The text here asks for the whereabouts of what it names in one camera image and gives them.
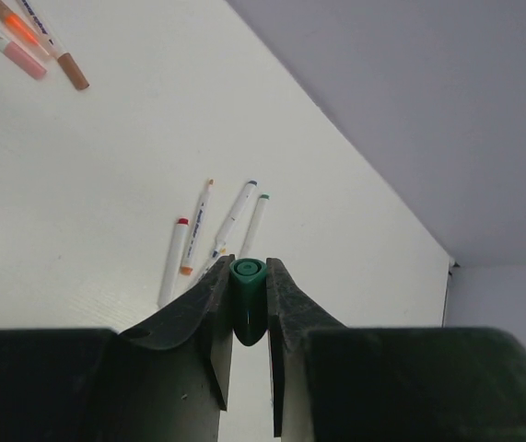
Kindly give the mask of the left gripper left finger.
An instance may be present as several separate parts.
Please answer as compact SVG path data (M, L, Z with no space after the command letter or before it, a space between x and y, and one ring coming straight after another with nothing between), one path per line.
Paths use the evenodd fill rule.
M199 283L121 334L118 440L218 439L228 407L234 261L220 259Z

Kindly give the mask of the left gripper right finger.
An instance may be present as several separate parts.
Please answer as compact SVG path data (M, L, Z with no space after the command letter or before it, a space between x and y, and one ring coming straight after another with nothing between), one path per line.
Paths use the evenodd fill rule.
M345 326L298 287L281 260L269 258L266 265L274 436L281 441L312 441L312 339L317 332L341 331Z

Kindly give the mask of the long white green-tip pen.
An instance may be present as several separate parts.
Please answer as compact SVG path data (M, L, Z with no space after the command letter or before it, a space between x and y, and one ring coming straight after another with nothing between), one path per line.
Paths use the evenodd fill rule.
M258 343L267 330L267 266L253 258L230 265L229 294L233 331L244 346Z

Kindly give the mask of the red marker pen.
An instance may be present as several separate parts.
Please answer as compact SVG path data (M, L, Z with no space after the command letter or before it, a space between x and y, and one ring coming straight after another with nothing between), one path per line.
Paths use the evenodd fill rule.
M159 308L164 308L174 295L188 231L189 219L186 217L180 217L177 220L171 235L162 283L158 294Z

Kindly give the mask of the green marker pen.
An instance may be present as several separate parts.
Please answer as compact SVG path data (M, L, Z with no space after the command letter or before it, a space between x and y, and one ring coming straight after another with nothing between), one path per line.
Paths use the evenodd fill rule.
M251 257L251 250L262 225L265 209L269 201L270 195L268 193L261 194L257 200L255 209L251 217L251 222L249 224L245 239L243 240L242 247L240 249L239 257L241 259Z

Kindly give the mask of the peach orange marker pen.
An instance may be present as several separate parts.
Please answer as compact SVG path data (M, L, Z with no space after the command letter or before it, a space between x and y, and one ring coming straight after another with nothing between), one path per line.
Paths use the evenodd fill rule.
M207 207L211 197L211 191L215 181L208 179L196 205L192 226L189 232L188 243L181 260L181 275L189 276L193 273L199 239L205 221Z

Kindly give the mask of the blue marker pen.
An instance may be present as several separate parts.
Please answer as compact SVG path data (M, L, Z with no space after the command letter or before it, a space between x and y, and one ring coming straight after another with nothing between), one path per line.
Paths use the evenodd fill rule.
M250 200L257 187L258 182L256 180L249 180L240 191L234 204L231 206L228 215L224 219L220 229L217 232L215 237L215 245L211 254L212 258L216 258L225 248L234 227L238 223L247 205L247 202Z

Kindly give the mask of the yellow marker pen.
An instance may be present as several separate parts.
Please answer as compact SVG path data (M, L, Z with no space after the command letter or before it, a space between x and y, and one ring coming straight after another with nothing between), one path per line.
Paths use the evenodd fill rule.
M207 275L210 269L216 264L216 261L219 259L219 257L220 257L220 252L218 250L214 250L212 255L206 261L203 269L197 276L195 280L196 283L199 283Z

